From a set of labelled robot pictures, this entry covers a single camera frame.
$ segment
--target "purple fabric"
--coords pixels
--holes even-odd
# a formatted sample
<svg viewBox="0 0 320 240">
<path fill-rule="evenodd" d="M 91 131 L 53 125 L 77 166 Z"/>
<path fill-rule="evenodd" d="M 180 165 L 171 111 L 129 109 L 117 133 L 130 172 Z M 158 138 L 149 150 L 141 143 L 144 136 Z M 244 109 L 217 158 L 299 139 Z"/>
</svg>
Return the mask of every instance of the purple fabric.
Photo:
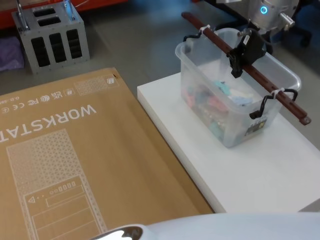
<svg viewBox="0 0 320 240">
<path fill-rule="evenodd" d="M 20 42 L 15 36 L 0 38 L 0 72 L 25 66 Z"/>
</svg>

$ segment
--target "brown wooden rod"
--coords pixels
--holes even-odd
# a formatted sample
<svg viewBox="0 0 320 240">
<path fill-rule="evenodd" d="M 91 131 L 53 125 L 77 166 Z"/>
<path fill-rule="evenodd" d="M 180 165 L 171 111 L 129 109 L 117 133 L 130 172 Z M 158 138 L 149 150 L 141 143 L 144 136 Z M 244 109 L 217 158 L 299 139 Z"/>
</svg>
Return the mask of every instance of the brown wooden rod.
<svg viewBox="0 0 320 240">
<path fill-rule="evenodd" d="M 193 16 L 190 12 L 183 12 L 182 17 L 188 20 L 194 27 L 198 30 L 205 26 L 199 19 Z M 207 36 L 215 45 L 218 46 L 225 54 L 229 53 L 232 48 L 223 41 L 218 35 L 216 35 L 211 29 L 206 28 L 203 34 Z M 244 65 L 243 70 L 245 70 L 251 77 L 253 77 L 262 87 L 264 87 L 269 93 L 274 90 L 279 89 L 274 85 L 269 79 L 267 79 L 261 72 L 259 72 L 252 65 Z M 283 91 L 280 91 L 276 96 L 276 99 L 285 106 L 293 115 L 295 115 L 300 123 L 303 125 L 308 125 L 311 123 L 311 118 L 308 114 L 299 107 L 290 97 L 288 97 Z"/>
</svg>

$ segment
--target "gray floor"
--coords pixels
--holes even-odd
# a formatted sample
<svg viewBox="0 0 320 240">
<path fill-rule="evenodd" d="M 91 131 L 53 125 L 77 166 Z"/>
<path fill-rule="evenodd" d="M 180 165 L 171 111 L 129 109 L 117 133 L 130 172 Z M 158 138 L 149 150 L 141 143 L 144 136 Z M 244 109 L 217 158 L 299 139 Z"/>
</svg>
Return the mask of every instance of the gray floor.
<svg viewBox="0 0 320 240">
<path fill-rule="evenodd" d="M 32 75 L 28 66 L 0 72 L 0 95 L 106 67 L 116 67 L 136 95 L 137 86 L 180 71 L 175 48 L 183 36 L 196 32 L 181 18 L 183 11 L 194 13 L 211 26 L 233 19 L 203 1 L 194 4 L 190 0 L 130 0 L 87 12 L 82 17 L 91 55 L 89 62 L 59 69 L 55 74 Z M 320 16 L 316 10 L 310 11 L 313 15 L 302 15 L 301 22 L 314 31 L 319 29 Z M 320 149 L 320 128 L 317 126 L 320 112 L 314 101 L 320 87 L 320 67 L 317 66 L 320 35 L 314 36 L 309 48 L 301 48 L 297 36 L 287 39 L 275 47 L 274 56 L 301 77 L 302 90 L 297 102 L 308 111 L 313 122 L 302 126 L 285 109 L 281 113 Z"/>
</svg>

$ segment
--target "black slot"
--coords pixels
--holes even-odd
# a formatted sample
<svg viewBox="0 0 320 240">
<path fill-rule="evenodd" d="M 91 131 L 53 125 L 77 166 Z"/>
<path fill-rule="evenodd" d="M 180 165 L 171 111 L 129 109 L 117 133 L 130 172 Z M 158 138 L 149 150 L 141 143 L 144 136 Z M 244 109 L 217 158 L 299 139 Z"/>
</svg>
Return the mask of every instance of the black slot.
<svg viewBox="0 0 320 240">
<path fill-rule="evenodd" d="M 60 33 L 54 33 L 49 35 L 54 59 L 56 63 L 60 63 L 63 61 L 66 61 L 66 53 L 64 49 L 64 45 L 62 42 L 61 34 Z"/>
<path fill-rule="evenodd" d="M 73 59 L 82 57 L 78 30 L 73 29 L 73 30 L 66 31 L 66 37 L 68 38 L 71 57 Z"/>
<path fill-rule="evenodd" d="M 45 15 L 50 15 L 50 14 L 55 14 L 56 11 L 53 7 L 47 8 L 47 9 L 41 9 L 38 11 L 34 11 L 33 15 L 37 18 L 37 17 L 42 17 Z"/>
<path fill-rule="evenodd" d="M 31 39 L 31 44 L 39 67 L 50 65 L 44 39 L 42 37 L 33 38 Z"/>
<path fill-rule="evenodd" d="M 61 23 L 61 20 L 58 16 L 53 16 L 53 17 L 42 19 L 42 20 L 38 20 L 38 24 L 40 27 L 48 26 L 51 24 L 57 24 L 57 23 Z"/>
</svg>

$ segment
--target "white table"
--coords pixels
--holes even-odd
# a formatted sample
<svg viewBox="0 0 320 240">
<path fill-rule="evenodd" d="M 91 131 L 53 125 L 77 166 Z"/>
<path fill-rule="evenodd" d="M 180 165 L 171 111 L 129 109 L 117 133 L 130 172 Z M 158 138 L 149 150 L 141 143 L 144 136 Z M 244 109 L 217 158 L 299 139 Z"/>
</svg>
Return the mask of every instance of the white table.
<svg viewBox="0 0 320 240">
<path fill-rule="evenodd" d="M 226 148 L 181 99 L 180 76 L 139 86 L 138 100 L 215 212 L 320 211 L 320 152 L 300 132 L 278 114 Z"/>
</svg>

